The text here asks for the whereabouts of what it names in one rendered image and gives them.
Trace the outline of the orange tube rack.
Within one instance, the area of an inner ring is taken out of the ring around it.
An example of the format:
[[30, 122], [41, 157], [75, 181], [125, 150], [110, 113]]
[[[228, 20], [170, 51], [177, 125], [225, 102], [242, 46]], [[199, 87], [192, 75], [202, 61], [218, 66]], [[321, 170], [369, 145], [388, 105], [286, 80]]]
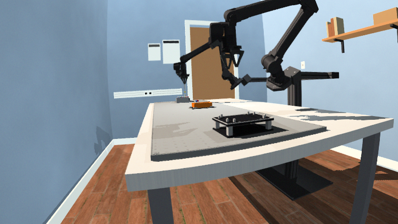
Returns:
[[212, 102], [198, 102], [192, 103], [192, 107], [203, 108], [212, 106]]

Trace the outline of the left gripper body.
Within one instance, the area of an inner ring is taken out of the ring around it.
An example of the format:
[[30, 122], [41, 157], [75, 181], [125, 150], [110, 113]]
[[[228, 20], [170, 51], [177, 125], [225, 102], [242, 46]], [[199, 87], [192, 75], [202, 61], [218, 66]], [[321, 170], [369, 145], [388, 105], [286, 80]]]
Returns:
[[[234, 45], [228, 45], [227, 47], [221, 49], [221, 52], [229, 53], [230, 50], [240, 50], [241, 49], [241, 46], [235, 46], [235, 45], [237, 45], [236, 36], [233, 36], [233, 43], [234, 43]], [[232, 48], [234, 48], [234, 49], [232, 49]]]

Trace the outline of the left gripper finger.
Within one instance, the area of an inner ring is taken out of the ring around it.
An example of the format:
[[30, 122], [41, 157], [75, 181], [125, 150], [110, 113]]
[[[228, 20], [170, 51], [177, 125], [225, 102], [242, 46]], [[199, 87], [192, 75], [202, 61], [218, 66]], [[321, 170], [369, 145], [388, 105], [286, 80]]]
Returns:
[[[243, 50], [230, 50], [229, 53], [230, 53], [230, 55], [231, 55], [232, 61], [233, 61], [233, 63], [234, 63], [234, 66], [235, 66], [235, 67], [238, 67], [238, 66], [239, 66], [239, 63], [240, 63], [240, 61], [241, 61], [241, 58], [242, 58], [242, 56], [243, 56], [243, 54], [244, 54], [244, 51], [243, 51]], [[236, 61], [235, 61], [234, 54], [239, 54], [239, 58], [238, 58], [237, 63], [236, 63]]]
[[[232, 58], [231, 58], [231, 56], [230, 56], [230, 55], [220, 55], [220, 58], [221, 58], [221, 60], [223, 61], [223, 63], [224, 63], [224, 65], [225, 65], [226, 69], [230, 69], [230, 66], [231, 66], [231, 63], [232, 63]], [[224, 58], [229, 58], [229, 59], [230, 59], [230, 60], [229, 60], [229, 65], [226, 64], [226, 61], [225, 61]]]

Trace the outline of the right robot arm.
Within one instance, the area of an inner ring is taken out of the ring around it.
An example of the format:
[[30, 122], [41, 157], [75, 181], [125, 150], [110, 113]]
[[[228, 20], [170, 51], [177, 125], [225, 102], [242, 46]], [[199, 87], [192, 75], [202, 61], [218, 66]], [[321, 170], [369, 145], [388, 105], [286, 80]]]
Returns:
[[[188, 62], [191, 58], [195, 57], [196, 55], [202, 53], [203, 51], [209, 49], [209, 45], [208, 42], [200, 47], [198, 47], [197, 49], [191, 51], [190, 53], [187, 53], [183, 56], [180, 57], [180, 61], [178, 63], [174, 63], [174, 70], [176, 70], [176, 74], [177, 76], [179, 75], [183, 75], [183, 74], [187, 74], [186, 73], [186, 62]], [[225, 52], [221, 52], [221, 45], [219, 45], [219, 52], [220, 55], [224, 55]], [[235, 77], [232, 73], [230, 73], [230, 71], [228, 71], [228, 69], [226, 69], [223, 61], [221, 60], [221, 65], [222, 68], [224, 68], [224, 71], [222, 72], [222, 79], [223, 80], [227, 80], [229, 79], [231, 86], [236, 83], [238, 80], [240, 80], [240, 78], [238, 79], [237, 77]], [[181, 69], [180, 69], [181, 68]]]

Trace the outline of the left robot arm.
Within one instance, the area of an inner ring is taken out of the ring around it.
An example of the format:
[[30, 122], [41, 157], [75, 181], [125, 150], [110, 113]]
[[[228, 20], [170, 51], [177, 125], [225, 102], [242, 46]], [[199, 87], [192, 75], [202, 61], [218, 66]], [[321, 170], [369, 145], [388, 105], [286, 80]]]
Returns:
[[221, 45], [222, 49], [228, 45], [234, 45], [232, 35], [236, 36], [235, 26], [237, 22], [262, 13], [298, 4], [301, 5], [300, 10], [278, 44], [261, 59], [261, 63], [264, 66], [263, 69], [266, 69], [266, 72], [270, 73], [267, 80], [278, 87], [282, 87], [290, 81], [290, 77], [285, 76], [282, 70], [282, 58], [308, 19], [314, 13], [318, 12], [319, 8], [315, 0], [263, 0], [246, 6], [229, 9], [225, 11], [223, 15], [225, 22], [210, 24], [210, 37], [208, 38], [209, 46], [213, 50], [219, 45]]

